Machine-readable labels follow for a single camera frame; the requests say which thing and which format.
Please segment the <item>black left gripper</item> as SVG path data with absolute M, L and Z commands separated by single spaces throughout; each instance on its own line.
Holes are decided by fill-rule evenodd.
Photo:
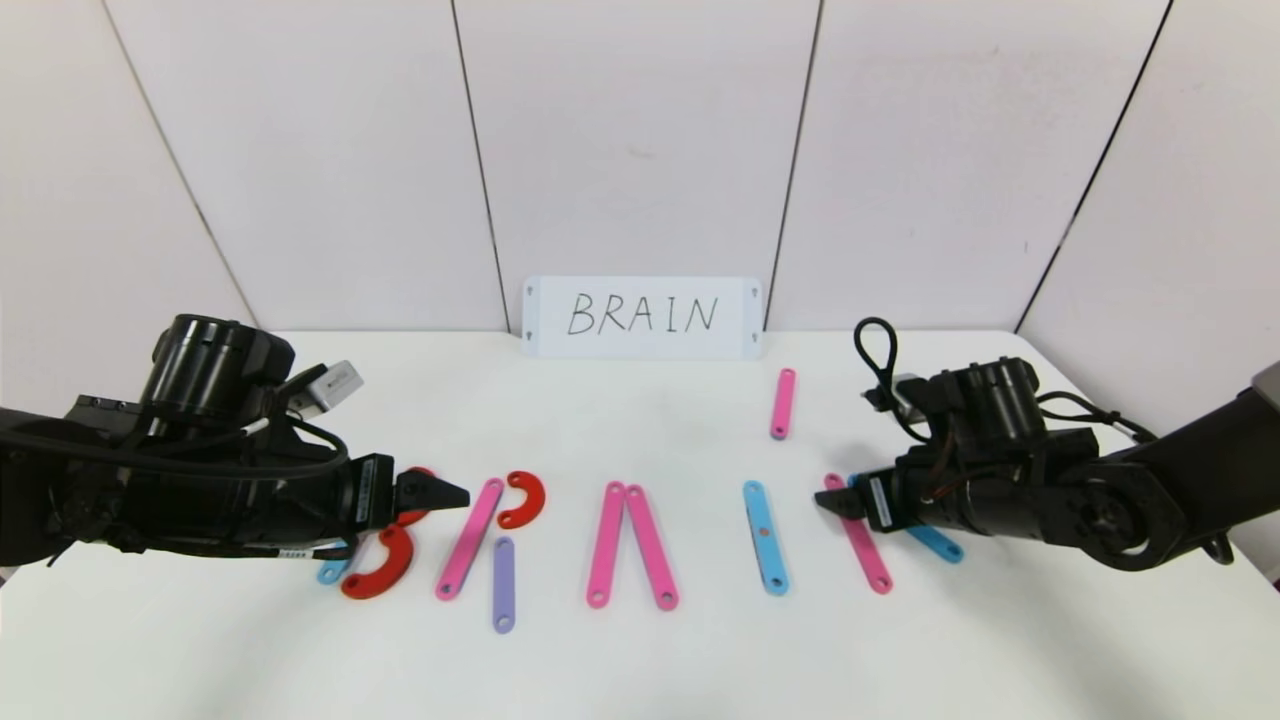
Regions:
M 333 543 L 394 519 L 471 505 L 470 492 L 429 470 L 396 477 L 390 457 L 370 454 L 333 473 L 287 480 L 257 515 L 259 543 Z

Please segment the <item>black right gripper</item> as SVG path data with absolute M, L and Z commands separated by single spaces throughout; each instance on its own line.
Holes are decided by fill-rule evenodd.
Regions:
M 893 533 L 914 527 L 973 533 L 961 514 L 959 492 L 932 498 L 927 470 L 883 468 L 859 477 L 859 489 L 841 486 L 814 493 L 818 507 L 849 519 L 865 519 L 876 532 Z

